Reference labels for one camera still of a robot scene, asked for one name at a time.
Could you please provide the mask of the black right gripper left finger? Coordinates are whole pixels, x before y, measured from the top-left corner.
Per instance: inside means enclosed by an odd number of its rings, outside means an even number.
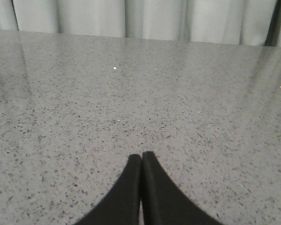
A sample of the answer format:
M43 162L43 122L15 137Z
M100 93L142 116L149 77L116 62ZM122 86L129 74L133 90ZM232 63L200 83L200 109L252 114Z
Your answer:
M128 157L107 195L77 225L137 225L140 211L141 157Z

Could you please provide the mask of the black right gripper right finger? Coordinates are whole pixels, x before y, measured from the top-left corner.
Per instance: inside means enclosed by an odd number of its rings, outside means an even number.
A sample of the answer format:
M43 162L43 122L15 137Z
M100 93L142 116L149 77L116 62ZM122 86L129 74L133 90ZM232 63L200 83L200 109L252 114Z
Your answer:
M146 225L219 225L176 186L152 151L142 154L141 201Z

